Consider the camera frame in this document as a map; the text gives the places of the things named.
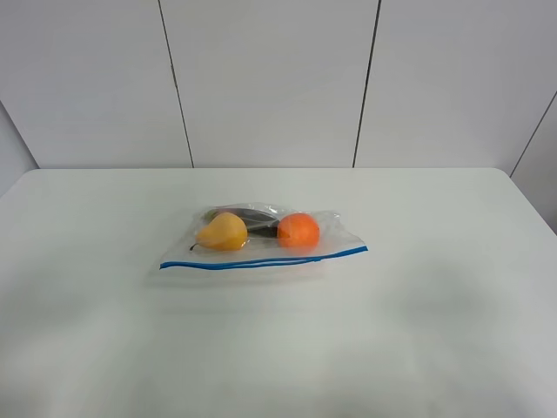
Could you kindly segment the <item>clear zip bag blue seal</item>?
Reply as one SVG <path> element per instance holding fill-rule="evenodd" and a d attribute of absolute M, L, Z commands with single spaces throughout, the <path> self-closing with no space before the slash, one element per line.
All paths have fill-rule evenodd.
<path fill-rule="evenodd" d="M 242 249 L 220 252 L 197 246 L 192 251 L 198 232 L 209 223 L 203 216 L 215 208 L 249 208 L 267 212 L 279 221 L 297 212 L 311 215 L 319 224 L 320 240 L 310 251 L 288 250 L 278 238 L 249 236 Z M 219 284 L 232 280 L 261 281 L 283 270 L 297 270 L 300 266 L 325 260 L 341 259 L 367 252 L 366 243 L 351 233 L 335 211 L 300 211 L 265 203 L 240 203 L 211 206 L 195 212 L 181 236 L 162 254 L 152 268 L 150 283 L 174 287 Z"/>

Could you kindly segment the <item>dark purple eggplant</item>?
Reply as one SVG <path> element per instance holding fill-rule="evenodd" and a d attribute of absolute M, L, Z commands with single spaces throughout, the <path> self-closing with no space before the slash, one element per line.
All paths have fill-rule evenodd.
<path fill-rule="evenodd" d="M 219 214 L 229 212 L 242 219 L 247 228 L 249 236 L 257 236 L 268 239 L 276 239 L 278 237 L 279 219 L 267 212 L 262 212 L 249 208 L 215 208 L 206 212 L 203 219 L 206 223 L 213 221 Z"/>

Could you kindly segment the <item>orange fruit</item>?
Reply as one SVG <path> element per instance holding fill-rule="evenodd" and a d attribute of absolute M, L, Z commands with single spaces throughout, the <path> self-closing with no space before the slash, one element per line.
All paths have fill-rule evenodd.
<path fill-rule="evenodd" d="M 319 224 L 307 213 L 289 214 L 279 221 L 277 238 L 278 243 L 288 250 L 310 251 L 319 243 Z"/>

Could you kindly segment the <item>yellow pear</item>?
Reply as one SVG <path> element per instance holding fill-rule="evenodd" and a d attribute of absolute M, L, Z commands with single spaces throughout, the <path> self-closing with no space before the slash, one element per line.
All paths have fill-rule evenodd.
<path fill-rule="evenodd" d="M 197 246 L 220 252 L 238 251 L 247 240 L 245 222 L 233 213 L 223 212 L 198 232 L 190 251 Z"/>

